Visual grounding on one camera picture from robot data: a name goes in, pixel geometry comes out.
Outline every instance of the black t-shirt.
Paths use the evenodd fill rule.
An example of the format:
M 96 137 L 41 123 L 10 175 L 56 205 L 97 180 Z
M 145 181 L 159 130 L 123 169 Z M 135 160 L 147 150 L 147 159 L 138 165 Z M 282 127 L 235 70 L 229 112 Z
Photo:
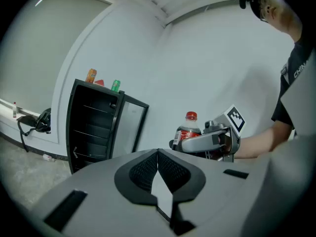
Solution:
M 287 83 L 284 76 L 281 76 L 280 94 L 276 104 L 275 112 L 273 113 L 271 118 L 273 121 L 279 120 L 283 123 L 293 126 L 293 123 L 285 107 L 281 103 L 280 98 L 287 91 L 287 89 L 294 82 L 294 80 L 299 76 L 300 72 L 304 69 L 306 61 L 311 54 L 312 48 L 313 46 L 311 44 L 311 41 L 308 40 L 308 37 L 306 36 L 306 33 L 303 30 L 301 38 L 297 42 L 295 42 L 295 46 L 291 52 L 290 57 L 288 58 L 287 73 L 289 84 Z

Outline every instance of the coca-cola bottle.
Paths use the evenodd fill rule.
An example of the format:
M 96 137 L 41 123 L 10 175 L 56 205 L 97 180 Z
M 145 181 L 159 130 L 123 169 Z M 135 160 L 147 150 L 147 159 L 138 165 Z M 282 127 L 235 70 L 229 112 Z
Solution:
M 181 140 L 202 135 L 197 125 L 198 115 L 195 112 L 187 112 L 186 121 L 179 126 L 174 136 L 172 150 L 178 151 L 178 144 Z

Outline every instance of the black mini fridge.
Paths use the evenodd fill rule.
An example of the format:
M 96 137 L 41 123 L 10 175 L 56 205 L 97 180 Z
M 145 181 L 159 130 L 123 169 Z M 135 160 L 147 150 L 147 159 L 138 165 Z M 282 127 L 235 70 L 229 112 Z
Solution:
M 75 80 L 69 99 L 66 143 L 71 173 L 130 154 L 137 144 L 149 105 L 97 84 Z

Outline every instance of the red bottle cap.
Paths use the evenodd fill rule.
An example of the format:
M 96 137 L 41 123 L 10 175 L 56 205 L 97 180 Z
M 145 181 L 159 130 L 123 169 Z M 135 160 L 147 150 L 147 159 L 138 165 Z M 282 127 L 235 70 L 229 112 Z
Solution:
M 186 119 L 197 120 L 198 115 L 195 112 L 187 112 Z

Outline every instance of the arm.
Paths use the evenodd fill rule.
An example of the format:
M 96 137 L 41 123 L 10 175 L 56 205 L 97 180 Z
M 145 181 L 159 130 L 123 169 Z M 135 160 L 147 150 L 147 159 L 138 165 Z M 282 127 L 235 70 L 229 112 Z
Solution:
M 256 158 L 260 154 L 271 152 L 277 145 L 288 140 L 292 126 L 276 120 L 268 130 L 248 138 L 241 139 L 235 158 Z

